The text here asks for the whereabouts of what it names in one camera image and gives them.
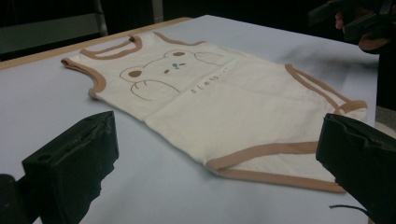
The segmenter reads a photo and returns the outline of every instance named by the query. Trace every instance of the baby onesie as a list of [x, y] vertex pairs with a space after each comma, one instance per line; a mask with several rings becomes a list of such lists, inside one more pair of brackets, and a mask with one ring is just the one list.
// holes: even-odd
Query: baby onesie
[[351, 101], [291, 64], [160, 33], [62, 59], [94, 80], [89, 95], [145, 122], [216, 175], [335, 192], [316, 161], [326, 113], [364, 120]]

